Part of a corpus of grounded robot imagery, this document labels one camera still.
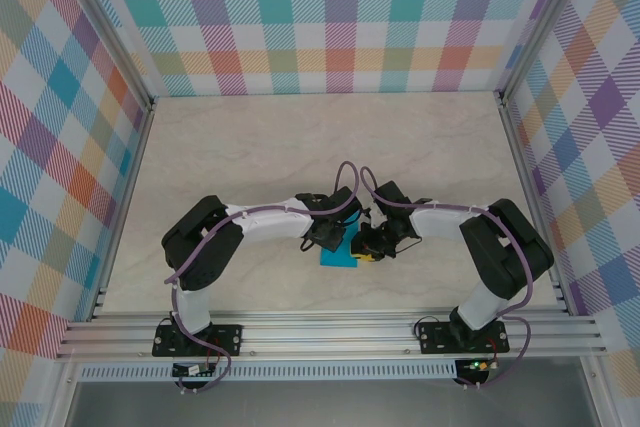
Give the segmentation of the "blue square paper sheet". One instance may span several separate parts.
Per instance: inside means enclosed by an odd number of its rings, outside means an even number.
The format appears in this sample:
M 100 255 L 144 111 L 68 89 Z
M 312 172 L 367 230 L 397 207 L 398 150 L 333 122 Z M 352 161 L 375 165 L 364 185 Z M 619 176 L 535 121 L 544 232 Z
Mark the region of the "blue square paper sheet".
M 320 253 L 320 265 L 337 268 L 357 268 L 358 260 L 351 256 L 349 244 L 343 243 L 335 252 L 322 249 Z

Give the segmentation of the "grey metal lower panel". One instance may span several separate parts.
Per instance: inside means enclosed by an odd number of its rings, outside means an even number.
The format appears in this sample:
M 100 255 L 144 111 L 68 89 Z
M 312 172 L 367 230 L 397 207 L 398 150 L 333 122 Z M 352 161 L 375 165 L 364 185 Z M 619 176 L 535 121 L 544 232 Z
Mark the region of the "grey metal lower panel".
M 600 427 L 574 389 L 466 391 L 427 381 L 83 383 L 65 427 Z

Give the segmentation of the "aluminium mounting rail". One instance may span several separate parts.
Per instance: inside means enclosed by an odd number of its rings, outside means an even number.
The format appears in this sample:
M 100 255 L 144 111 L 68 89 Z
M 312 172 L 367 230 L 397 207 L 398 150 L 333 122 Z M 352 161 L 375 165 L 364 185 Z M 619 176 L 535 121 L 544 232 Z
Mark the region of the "aluminium mounting rail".
M 417 358 L 413 325 L 421 312 L 291 311 L 217 312 L 220 324 L 240 324 L 242 360 Z M 148 360 L 164 312 L 97 313 L 69 324 L 58 360 Z M 596 322 L 558 309 L 523 311 L 505 323 L 510 350 L 530 357 L 600 356 L 607 352 Z

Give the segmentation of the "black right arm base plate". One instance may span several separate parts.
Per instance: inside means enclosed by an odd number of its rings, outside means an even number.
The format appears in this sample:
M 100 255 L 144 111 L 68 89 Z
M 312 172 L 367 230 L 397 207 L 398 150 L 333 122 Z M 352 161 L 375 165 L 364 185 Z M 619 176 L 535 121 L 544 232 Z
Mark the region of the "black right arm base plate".
M 422 354 L 502 354 L 510 351 L 503 322 L 493 321 L 469 337 L 458 338 L 449 321 L 420 322 L 417 337 Z

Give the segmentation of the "aluminium side rail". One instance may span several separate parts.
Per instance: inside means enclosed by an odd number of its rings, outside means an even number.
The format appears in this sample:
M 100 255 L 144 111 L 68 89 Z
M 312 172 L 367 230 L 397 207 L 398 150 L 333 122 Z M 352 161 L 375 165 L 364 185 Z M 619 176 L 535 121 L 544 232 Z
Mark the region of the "aluminium side rail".
M 126 183 L 124 184 L 123 196 L 115 212 L 114 226 L 111 229 L 109 243 L 107 244 L 105 256 L 99 264 L 96 277 L 89 291 L 88 300 L 79 311 L 78 319 L 80 321 L 90 321 L 93 318 L 94 311 L 98 304 L 98 297 L 108 288 L 158 101 L 158 97 L 153 98 L 145 108 L 139 139 L 130 163 Z
M 524 196 L 526 198 L 526 203 L 532 216 L 533 225 L 536 227 L 543 240 L 550 247 L 554 256 L 555 263 L 550 268 L 548 276 L 553 285 L 554 292 L 556 293 L 558 305 L 565 313 L 573 315 L 572 300 L 565 292 L 565 278 L 559 269 L 558 261 L 560 260 L 560 255 L 554 245 L 552 235 L 543 216 L 541 200 L 534 182 L 534 177 L 528 168 L 524 145 L 518 135 L 516 123 L 513 120 L 508 103 L 501 97 L 501 93 L 499 91 L 494 92 L 494 97 L 505 135 L 512 152 Z

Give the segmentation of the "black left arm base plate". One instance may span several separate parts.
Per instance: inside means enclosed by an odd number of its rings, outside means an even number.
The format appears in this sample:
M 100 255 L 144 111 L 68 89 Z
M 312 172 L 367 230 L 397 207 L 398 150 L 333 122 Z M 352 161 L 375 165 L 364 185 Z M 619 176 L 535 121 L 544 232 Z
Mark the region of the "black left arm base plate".
M 210 324 L 195 336 L 209 344 L 238 356 L 242 342 L 243 327 L 238 324 Z M 162 323 L 156 331 L 151 355 L 153 357 L 206 357 L 209 348 L 186 337 L 175 323 Z

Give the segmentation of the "aluminium corner post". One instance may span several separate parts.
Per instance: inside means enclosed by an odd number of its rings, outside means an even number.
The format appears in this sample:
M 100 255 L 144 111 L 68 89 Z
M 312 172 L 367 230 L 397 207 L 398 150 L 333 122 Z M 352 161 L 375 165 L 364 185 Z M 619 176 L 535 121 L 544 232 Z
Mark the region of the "aluminium corner post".
M 154 97 L 143 83 L 100 0 L 78 1 L 136 99 L 141 102 L 147 112 L 152 111 Z
M 496 84 L 498 106 L 505 109 L 510 98 L 524 81 L 524 77 L 540 51 L 542 44 L 557 22 L 568 0 L 525 0 L 516 27 L 517 38 L 506 61 L 503 73 Z

